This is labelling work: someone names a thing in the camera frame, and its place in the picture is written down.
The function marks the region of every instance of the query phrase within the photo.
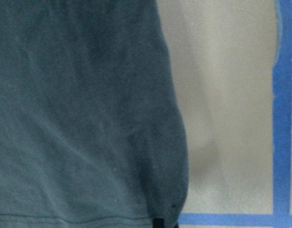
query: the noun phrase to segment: shirt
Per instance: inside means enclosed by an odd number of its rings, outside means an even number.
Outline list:
[[[185,128],[155,0],[0,0],[0,228],[173,228]]]

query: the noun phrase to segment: white wall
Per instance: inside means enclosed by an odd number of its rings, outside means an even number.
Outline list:
[[[272,214],[274,0],[157,0],[189,147],[182,213]]]

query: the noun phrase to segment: teal t-shirt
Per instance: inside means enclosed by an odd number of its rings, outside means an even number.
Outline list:
[[[173,228],[187,191],[155,0],[0,0],[0,228]]]

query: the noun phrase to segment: black object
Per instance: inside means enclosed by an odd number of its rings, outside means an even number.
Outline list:
[[[154,218],[153,219],[153,228],[165,228],[163,218]]]

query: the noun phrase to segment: gray wall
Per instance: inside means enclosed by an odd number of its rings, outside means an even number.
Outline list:
[[[157,0],[189,148],[182,213],[272,214],[274,0]]]

